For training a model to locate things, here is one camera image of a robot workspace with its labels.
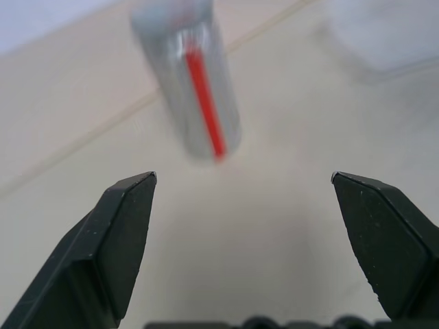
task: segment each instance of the white floor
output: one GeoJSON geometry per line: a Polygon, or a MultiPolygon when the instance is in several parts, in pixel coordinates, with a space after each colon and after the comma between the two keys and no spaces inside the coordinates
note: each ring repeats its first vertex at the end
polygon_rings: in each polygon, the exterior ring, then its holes
{"type": "Polygon", "coordinates": [[[439,223],[439,67],[370,79],[331,51],[325,19],[310,5],[229,55],[244,139],[224,164],[188,158],[157,101],[0,200],[0,320],[104,189],[150,170],[150,231],[121,328],[385,317],[330,177],[396,185],[439,223]]]}

